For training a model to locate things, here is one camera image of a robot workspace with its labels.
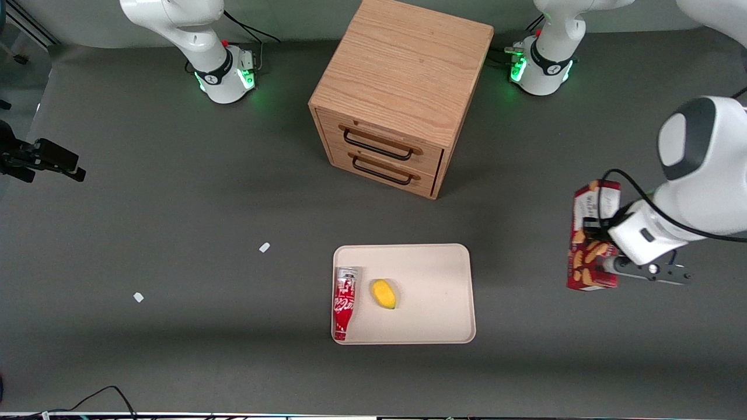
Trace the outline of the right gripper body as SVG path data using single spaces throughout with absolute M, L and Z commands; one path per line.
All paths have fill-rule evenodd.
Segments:
M 29 165 L 34 165 L 36 146 L 16 138 L 12 127 L 1 120 L 1 173 L 12 176 L 24 183 L 34 181 L 35 172 Z

